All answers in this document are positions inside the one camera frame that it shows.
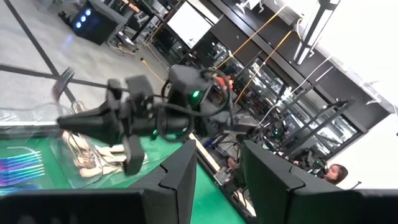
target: green mat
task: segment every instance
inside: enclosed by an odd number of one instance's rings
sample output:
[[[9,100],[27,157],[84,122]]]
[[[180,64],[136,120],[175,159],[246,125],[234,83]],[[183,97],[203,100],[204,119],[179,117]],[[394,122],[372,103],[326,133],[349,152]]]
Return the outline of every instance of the green mat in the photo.
[[[144,166],[139,175],[134,177],[126,177],[123,173],[104,175],[101,178],[97,178],[98,180],[94,183],[87,185],[86,188],[128,187],[158,166],[167,156],[181,146],[181,144],[165,142],[160,138],[155,141],[151,141],[149,138],[142,138],[141,144],[144,146],[149,163]],[[75,169],[73,164],[70,164],[70,160],[65,159],[62,154],[68,149],[55,138],[0,141],[0,157],[26,152],[23,147],[40,151],[44,161],[46,175],[32,180],[33,184],[38,184],[44,189],[70,189],[74,181],[80,181],[77,179],[77,175],[71,175],[78,174],[78,170],[73,170]],[[244,223],[199,165],[197,165],[197,182],[191,223]]]

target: gray floor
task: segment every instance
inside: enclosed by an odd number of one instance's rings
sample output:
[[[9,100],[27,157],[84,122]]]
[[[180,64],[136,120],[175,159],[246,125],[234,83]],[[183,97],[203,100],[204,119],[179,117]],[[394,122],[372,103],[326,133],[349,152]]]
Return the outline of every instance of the gray floor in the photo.
[[[58,72],[72,67],[76,73],[75,79],[104,84],[109,78],[122,80],[145,74],[155,92],[160,91],[163,83],[158,77],[164,79],[167,72],[147,49],[140,49],[134,56],[117,55],[106,44],[98,46],[75,36],[56,13],[38,11],[34,1],[36,0],[11,0]],[[3,1],[0,1],[0,37],[0,64],[50,73]],[[140,58],[147,61],[158,77],[151,74]],[[54,80],[8,72],[0,72],[0,80],[0,107],[30,108],[52,101],[50,89]],[[76,99],[84,101],[88,108],[94,108],[104,100],[104,90],[101,88],[73,83],[69,88]],[[61,103],[70,106],[65,95],[62,96]]]

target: green led light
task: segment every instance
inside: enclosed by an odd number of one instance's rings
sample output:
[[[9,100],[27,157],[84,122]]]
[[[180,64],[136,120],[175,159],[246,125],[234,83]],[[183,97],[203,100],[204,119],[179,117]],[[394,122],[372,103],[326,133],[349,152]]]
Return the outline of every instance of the green led light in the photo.
[[[199,91],[194,91],[192,97],[198,97],[198,96],[199,96]]]

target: dark hair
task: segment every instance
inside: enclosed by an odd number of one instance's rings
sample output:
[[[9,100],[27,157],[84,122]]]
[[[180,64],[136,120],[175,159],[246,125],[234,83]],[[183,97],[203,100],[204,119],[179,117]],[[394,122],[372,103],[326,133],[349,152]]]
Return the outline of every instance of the dark hair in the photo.
[[[330,180],[329,181],[330,183],[336,185],[336,184],[339,184],[341,181],[343,181],[347,177],[348,170],[347,170],[347,168],[345,166],[340,165],[340,164],[333,164],[332,166],[337,166],[339,168],[336,180]]]

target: whiteboard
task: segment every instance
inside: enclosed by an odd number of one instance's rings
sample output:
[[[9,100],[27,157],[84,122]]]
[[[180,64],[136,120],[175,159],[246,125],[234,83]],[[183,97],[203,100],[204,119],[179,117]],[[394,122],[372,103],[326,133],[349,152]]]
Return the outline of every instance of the whiteboard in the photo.
[[[192,48],[210,30],[211,24],[185,2],[167,23]]]

